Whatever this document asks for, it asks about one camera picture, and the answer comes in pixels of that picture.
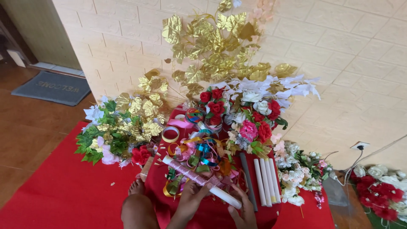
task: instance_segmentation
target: wall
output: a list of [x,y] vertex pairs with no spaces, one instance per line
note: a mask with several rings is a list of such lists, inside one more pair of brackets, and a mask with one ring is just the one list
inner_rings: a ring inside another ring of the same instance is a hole
[[[232,13],[250,11],[242,0]],[[359,156],[349,149],[371,143],[364,155],[407,134],[406,0],[279,0],[274,21],[254,62],[287,62],[321,77],[316,97],[297,97],[284,114],[285,139],[323,154],[345,169]],[[152,68],[171,74],[162,19],[173,13],[214,13],[219,0],[53,0],[96,98],[131,92]],[[189,63],[176,69],[186,69]],[[370,157],[407,171],[407,139]]]

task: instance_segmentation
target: person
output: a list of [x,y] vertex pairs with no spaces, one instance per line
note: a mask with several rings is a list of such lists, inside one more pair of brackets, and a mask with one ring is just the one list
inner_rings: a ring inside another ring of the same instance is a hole
[[[198,210],[201,200],[210,194],[211,187],[212,184],[210,183],[200,187],[196,182],[189,180],[184,186],[177,211],[166,229],[184,229]],[[234,191],[231,194],[242,200],[241,215],[233,206],[229,205],[228,207],[236,228],[257,229],[253,205],[246,193],[234,184],[232,184],[232,188]],[[140,178],[131,184],[128,194],[129,196],[123,202],[121,212],[124,229],[159,229],[153,204],[144,195],[144,183]]]

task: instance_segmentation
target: masking tape roll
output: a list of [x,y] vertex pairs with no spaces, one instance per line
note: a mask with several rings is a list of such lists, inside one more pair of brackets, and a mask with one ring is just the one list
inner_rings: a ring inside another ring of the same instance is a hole
[[[164,133],[165,133],[166,131],[168,131],[168,130],[174,130],[174,131],[177,133],[177,136],[176,136],[175,138],[173,138],[173,139],[168,139],[168,138],[164,137]],[[162,139],[163,139],[165,142],[168,142],[168,143],[176,142],[176,141],[178,140],[178,138],[179,138],[179,130],[178,130],[176,127],[167,126],[167,127],[165,127],[164,130],[162,131],[161,136],[162,136]]]

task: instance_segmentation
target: ribbon spool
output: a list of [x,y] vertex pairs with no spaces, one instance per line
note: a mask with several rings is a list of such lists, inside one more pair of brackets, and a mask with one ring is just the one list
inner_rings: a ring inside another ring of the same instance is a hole
[[189,108],[185,113],[185,120],[197,124],[198,122],[202,121],[204,115],[196,108]]
[[[175,132],[177,133],[177,136],[176,136],[175,138],[172,138],[172,139],[166,138],[166,137],[164,136],[164,133],[167,132],[167,131],[169,131],[169,130],[175,131]],[[179,130],[178,130],[176,127],[167,126],[167,127],[165,127],[164,130],[162,131],[161,136],[162,136],[162,139],[163,139],[165,142],[168,142],[168,143],[176,142],[176,141],[178,140],[178,138],[179,138]]]
[[220,124],[218,124],[216,126],[213,126],[213,125],[210,124],[209,119],[205,119],[204,125],[205,125],[205,128],[210,130],[213,134],[218,134],[222,130],[222,123],[220,123]]

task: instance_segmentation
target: welcome mat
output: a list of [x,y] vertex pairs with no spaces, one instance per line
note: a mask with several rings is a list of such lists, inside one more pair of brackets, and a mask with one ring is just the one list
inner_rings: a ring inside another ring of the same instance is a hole
[[75,106],[89,92],[86,79],[41,71],[11,94]]

